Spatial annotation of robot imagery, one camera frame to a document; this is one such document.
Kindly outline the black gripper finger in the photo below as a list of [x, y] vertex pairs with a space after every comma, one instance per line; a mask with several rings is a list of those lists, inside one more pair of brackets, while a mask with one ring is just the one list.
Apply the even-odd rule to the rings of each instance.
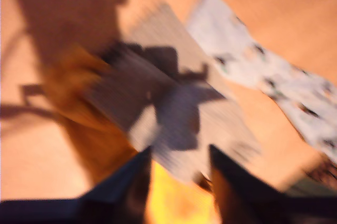
[[151, 147], [81, 198], [79, 223], [143, 223], [150, 188]]
[[221, 223], [284, 223], [282, 194], [210, 145], [211, 181]]

